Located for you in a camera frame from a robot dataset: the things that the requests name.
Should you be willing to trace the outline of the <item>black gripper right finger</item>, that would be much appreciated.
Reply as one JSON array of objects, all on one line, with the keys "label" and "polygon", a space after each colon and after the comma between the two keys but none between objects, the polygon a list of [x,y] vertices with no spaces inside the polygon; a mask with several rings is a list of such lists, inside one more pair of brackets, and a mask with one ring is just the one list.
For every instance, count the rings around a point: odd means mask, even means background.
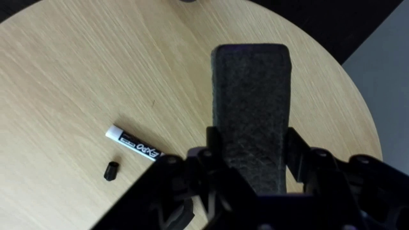
[{"label": "black gripper right finger", "polygon": [[309,184],[315,175],[313,149],[294,128],[286,129],[285,163],[298,183]]}]

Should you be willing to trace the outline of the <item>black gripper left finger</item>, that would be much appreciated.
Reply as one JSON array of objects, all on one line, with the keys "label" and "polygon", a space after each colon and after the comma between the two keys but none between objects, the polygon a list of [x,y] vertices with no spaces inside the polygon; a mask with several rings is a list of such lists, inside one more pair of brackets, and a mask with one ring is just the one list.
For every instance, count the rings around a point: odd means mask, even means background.
[{"label": "black gripper left finger", "polygon": [[221,143],[221,134],[216,126],[208,126],[206,129],[206,144],[207,144],[206,156],[220,161],[222,143]]}]

